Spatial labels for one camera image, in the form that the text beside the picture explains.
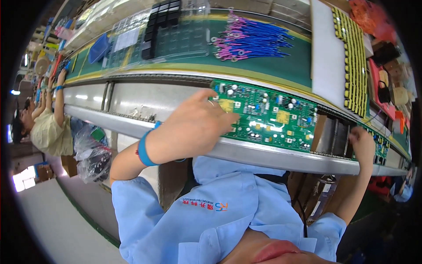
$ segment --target hand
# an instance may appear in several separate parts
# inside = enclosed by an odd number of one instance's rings
[[[62,69],[62,71],[59,74],[59,77],[57,78],[57,85],[63,85],[65,83],[65,79],[66,79],[66,74],[68,73],[68,71],[66,69]]]
[[[51,74],[51,76],[49,78],[49,89],[51,89],[53,87],[54,81],[55,81],[55,76],[53,74]]]
[[[207,101],[216,95],[212,89],[196,92],[148,134],[145,148],[152,162],[162,164],[204,155],[221,135],[231,131],[239,115],[226,113],[217,102]]]
[[[373,167],[375,155],[375,142],[373,137],[362,127],[354,127],[349,135],[349,141],[353,145],[353,151],[361,169]]]

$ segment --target cardboard box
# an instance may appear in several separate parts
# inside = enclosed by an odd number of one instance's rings
[[[37,172],[38,179],[41,182],[52,179],[54,177],[54,174],[50,165],[40,164],[36,166],[35,169]]]
[[[69,177],[78,175],[78,170],[76,169],[78,161],[76,161],[73,157],[74,156],[62,156],[62,166]]]

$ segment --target orange bag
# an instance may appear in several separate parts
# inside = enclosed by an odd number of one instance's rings
[[[352,10],[349,15],[362,29],[363,32],[373,35],[375,38],[396,42],[396,32],[392,22],[379,5],[366,0],[350,0]]]

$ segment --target small cardboard box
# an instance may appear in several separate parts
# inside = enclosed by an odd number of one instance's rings
[[[62,166],[69,177],[78,175],[78,170],[76,169],[78,161],[76,161],[73,157],[74,156],[62,156]]]

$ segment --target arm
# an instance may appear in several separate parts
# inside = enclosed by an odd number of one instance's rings
[[[412,175],[412,169],[410,169],[409,172],[407,173],[407,176],[404,179],[403,184],[400,187],[400,191],[398,192],[398,195],[402,195],[403,194],[404,187],[406,186],[407,181],[410,179],[410,176],[411,175]]]
[[[152,162],[162,164],[206,154],[220,135],[231,131],[231,124],[239,115],[226,113],[216,102],[207,101],[211,96],[216,96],[211,89],[195,93],[146,136],[145,150]],[[110,184],[136,178],[146,168],[135,153],[137,149],[138,142],[116,156],[111,165]]]
[[[32,113],[32,119],[34,120],[35,118],[39,117],[40,114],[46,109],[46,99],[45,99],[45,95],[46,95],[46,90],[42,90],[41,91],[41,103],[38,104],[38,108],[35,109],[35,111]]]
[[[335,215],[346,222],[346,225],[350,223],[359,208],[360,202],[368,187],[373,170],[373,156],[375,154],[375,142],[371,135],[363,128],[353,128],[349,140],[353,145],[353,150],[359,161],[360,172],[351,193],[346,196],[334,212]]]
[[[59,77],[57,78],[57,86],[63,85],[65,83],[66,73],[67,71],[65,69],[60,72]],[[50,94],[50,104],[47,101],[47,105],[50,105],[51,107],[51,93],[47,93],[47,98],[48,94]],[[63,95],[63,89],[56,90],[54,118],[56,119],[56,122],[59,126],[63,125],[63,121],[65,120],[65,97]]]

